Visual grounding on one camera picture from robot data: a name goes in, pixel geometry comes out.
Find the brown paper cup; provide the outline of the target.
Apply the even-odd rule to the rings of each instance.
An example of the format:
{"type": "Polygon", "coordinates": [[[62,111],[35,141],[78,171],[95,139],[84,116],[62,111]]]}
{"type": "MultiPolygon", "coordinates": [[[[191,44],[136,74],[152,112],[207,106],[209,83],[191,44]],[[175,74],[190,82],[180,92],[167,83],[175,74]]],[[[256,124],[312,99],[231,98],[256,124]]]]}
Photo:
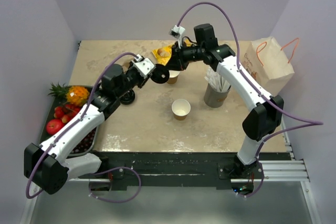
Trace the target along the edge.
{"type": "Polygon", "coordinates": [[[167,80],[167,84],[173,85],[177,82],[178,80],[178,76],[179,76],[180,72],[179,71],[174,71],[174,70],[170,70],[169,71],[169,79],[167,80]]]}
{"type": "Polygon", "coordinates": [[[173,116],[175,119],[182,121],[185,120],[191,111],[190,103],[185,99],[177,99],[171,106],[173,116]]]}

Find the black coffee cup lid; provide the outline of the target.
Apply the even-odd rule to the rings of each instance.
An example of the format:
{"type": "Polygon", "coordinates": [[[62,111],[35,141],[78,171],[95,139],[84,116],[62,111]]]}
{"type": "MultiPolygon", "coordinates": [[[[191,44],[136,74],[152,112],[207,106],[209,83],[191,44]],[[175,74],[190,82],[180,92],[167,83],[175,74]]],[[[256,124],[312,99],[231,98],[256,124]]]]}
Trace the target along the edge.
{"type": "Polygon", "coordinates": [[[169,80],[169,78],[170,73],[167,67],[161,64],[156,64],[151,75],[151,80],[158,84],[164,84],[169,80]]]}

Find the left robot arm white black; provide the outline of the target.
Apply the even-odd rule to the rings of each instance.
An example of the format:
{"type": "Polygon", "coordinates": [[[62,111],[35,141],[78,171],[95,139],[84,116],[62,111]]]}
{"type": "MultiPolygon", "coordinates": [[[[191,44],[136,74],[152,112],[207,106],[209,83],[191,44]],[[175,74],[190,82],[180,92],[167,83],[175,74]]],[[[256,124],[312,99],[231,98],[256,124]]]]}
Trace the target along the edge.
{"type": "Polygon", "coordinates": [[[148,59],[133,62],[127,71],[118,64],[110,64],[93,86],[88,102],[59,132],[40,145],[29,144],[24,150],[24,175],[28,178],[26,197],[30,185],[52,195],[66,181],[86,174],[103,178],[109,165],[99,155],[88,153],[69,158],[71,151],[83,138],[102,124],[119,106],[120,99],[134,87],[142,87],[151,77],[155,65],[148,59]]]}

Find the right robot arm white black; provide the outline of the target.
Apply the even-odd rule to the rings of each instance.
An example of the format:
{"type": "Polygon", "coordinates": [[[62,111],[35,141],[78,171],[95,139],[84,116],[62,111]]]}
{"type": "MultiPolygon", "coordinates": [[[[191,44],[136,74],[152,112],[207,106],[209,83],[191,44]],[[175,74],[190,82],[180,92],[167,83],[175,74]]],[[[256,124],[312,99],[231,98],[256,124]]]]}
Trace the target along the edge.
{"type": "Polygon", "coordinates": [[[249,111],[242,123],[245,132],[243,144],[231,164],[223,171],[229,178],[246,178],[257,164],[261,142],[280,125],[284,107],[280,96],[272,96],[242,67],[230,46],[219,45],[210,24],[194,27],[196,44],[187,46],[183,41],[185,29],[171,28],[169,34],[176,38],[172,53],[165,65],[168,70],[186,70],[189,63],[202,61],[223,77],[237,91],[249,111]]]}

